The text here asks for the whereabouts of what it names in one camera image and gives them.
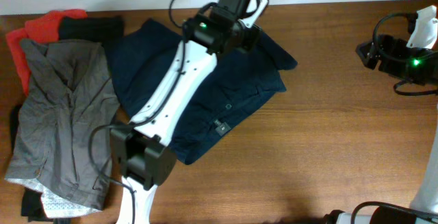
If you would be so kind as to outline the navy blue shorts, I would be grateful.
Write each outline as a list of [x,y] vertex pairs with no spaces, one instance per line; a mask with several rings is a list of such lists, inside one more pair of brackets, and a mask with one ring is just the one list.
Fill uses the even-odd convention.
[[[150,99],[180,40],[180,35],[149,19],[138,31],[103,45],[114,90],[128,116]],[[250,53],[235,50],[220,59],[175,127],[170,148],[179,161],[194,163],[275,93],[284,92],[279,72],[297,64],[267,34]]]

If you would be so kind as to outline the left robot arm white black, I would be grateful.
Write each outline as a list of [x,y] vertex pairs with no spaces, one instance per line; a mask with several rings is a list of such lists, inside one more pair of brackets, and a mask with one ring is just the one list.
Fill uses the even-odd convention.
[[99,177],[123,188],[118,223],[149,223],[158,186],[172,172],[177,156],[170,147],[176,124],[190,99],[218,60],[238,49],[251,51],[261,35],[257,19],[269,0],[218,0],[204,5],[179,27],[181,42],[166,74],[128,124],[101,125],[116,150],[121,179],[92,163]]

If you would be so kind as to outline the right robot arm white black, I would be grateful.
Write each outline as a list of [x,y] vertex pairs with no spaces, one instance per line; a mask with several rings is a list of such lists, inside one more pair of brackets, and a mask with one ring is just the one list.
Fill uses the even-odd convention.
[[[398,90],[404,84],[437,85],[437,55],[432,50],[436,41],[436,31],[413,31],[408,41],[386,34],[374,35],[372,41],[358,45],[356,52],[365,67],[373,70],[377,62],[381,62],[380,71],[400,79],[394,85],[396,94],[407,97],[436,95],[437,89],[423,92]],[[410,207],[377,202],[374,205],[410,214],[423,222],[437,218],[437,140],[434,140],[422,185]]]

